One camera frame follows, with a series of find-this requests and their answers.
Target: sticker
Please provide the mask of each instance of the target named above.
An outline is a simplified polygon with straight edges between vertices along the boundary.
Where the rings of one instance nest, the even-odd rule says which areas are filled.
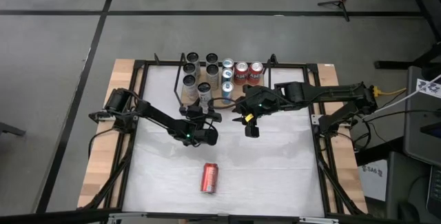
[[[416,90],[419,90],[426,86],[429,81],[417,79],[416,81]],[[434,97],[438,97],[441,99],[441,85],[437,83],[430,83],[426,88],[420,91],[421,93],[425,93]]]
[[[254,115],[253,114],[248,114],[247,117],[245,117],[245,120],[247,122],[249,122],[249,120],[253,119]]]

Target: concrete floor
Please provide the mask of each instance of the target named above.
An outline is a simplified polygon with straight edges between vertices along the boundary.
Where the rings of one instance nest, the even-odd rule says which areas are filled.
[[[329,0],[113,0],[111,10],[328,11]],[[0,0],[0,10],[102,10],[105,0]],[[353,11],[418,11],[414,0],[348,0]],[[33,211],[44,174],[88,54],[98,16],[0,15],[0,120],[27,130],[0,136],[0,215]],[[373,61],[410,61],[434,42],[419,17],[108,17],[57,178],[49,211],[76,207],[96,132],[88,113],[99,110],[115,59],[176,60],[181,52],[281,62],[333,63],[340,84],[364,81],[384,91],[403,88],[405,71]],[[390,98],[380,98],[382,105]],[[391,108],[401,110],[403,105]],[[376,121],[380,135],[402,134],[402,116]],[[353,136],[364,133],[363,127]],[[381,141],[373,137],[372,145]]]

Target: can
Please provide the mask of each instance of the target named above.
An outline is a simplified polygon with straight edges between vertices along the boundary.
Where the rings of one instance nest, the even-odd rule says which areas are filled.
[[[225,69],[225,68],[233,70],[234,69],[234,61],[232,59],[224,59],[222,61],[222,69]]]
[[[261,62],[253,62],[249,67],[248,73],[248,83],[258,84],[260,81],[260,76],[262,75],[263,65]]]
[[[184,75],[193,75],[196,77],[196,66],[193,63],[186,63],[184,65]]]
[[[199,63],[199,55],[195,52],[187,54],[187,61],[196,67],[196,77],[201,75],[201,64]]]
[[[208,101],[213,98],[212,87],[209,83],[203,82],[198,85],[199,105],[208,108]]]
[[[233,89],[234,89],[234,85],[233,85],[232,82],[229,82],[229,81],[224,82],[222,84],[222,97],[231,99],[233,97]],[[231,103],[230,100],[226,100],[226,99],[223,99],[222,102],[224,104],[230,104]]]
[[[246,62],[238,62],[234,68],[234,83],[242,85],[247,82],[248,64]]]
[[[219,66],[218,64],[218,56],[214,53],[208,54],[205,59],[207,60],[207,66],[208,65],[216,65]]]
[[[222,83],[231,82],[233,78],[233,70],[225,68],[222,70]]]
[[[219,168],[215,163],[206,163],[202,173],[201,191],[204,193],[215,193],[218,180]]]
[[[219,88],[219,67],[217,65],[207,66],[207,82],[211,85],[212,90]]]
[[[184,77],[183,83],[188,98],[195,101],[199,97],[196,87],[196,78],[193,75],[187,75]]]

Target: white cloth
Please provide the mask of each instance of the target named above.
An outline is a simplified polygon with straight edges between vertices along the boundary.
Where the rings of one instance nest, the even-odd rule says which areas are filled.
[[[150,66],[143,98],[181,119],[172,90],[176,70]],[[272,83],[303,81],[299,69],[272,69],[271,75]],[[237,114],[220,113],[217,144],[198,148],[139,121],[123,211],[324,216],[307,109],[259,119],[258,139],[245,137],[244,126],[231,121]],[[219,167],[215,194],[200,192],[205,163]]]

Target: silver can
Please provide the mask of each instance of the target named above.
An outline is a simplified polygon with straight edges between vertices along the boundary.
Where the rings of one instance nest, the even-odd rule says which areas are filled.
[[[211,85],[212,90],[219,89],[219,67],[217,65],[207,66],[207,82]]]
[[[201,75],[201,64],[199,63],[199,55],[195,52],[190,52],[187,54],[187,61],[188,63],[194,64],[196,67],[196,77],[199,77]]]
[[[224,82],[231,82],[233,79],[233,70],[225,68],[224,70],[222,70],[222,84],[224,84]]]
[[[203,82],[198,85],[199,105],[202,108],[208,108],[208,101],[213,98],[212,87],[209,83]]]
[[[196,66],[194,66],[193,63],[186,63],[183,66],[184,75],[193,75],[193,77],[196,77]]]
[[[222,61],[222,69],[225,69],[225,68],[233,70],[233,68],[234,68],[234,61],[232,59],[224,59]]]
[[[207,66],[208,65],[216,65],[218,66],[218,56],[214,53],[208,54],[205,57],[205,60],[207,61]]]
[[[190,100],[195,101],[198,98],[198,88],[196,87],[196,78],[193,75],[187,75],[183,79],[184,89]]]
[[[233,89],[234,89],[234,85],[233,85],[232,82],[229,82],[229,81],[224,82],[222,84],[222,97],[231,99],[233,97]],[[224,104],[230,104],[231,103],[230,100],[226,100],[226,99],[223,99],[222,102]]]

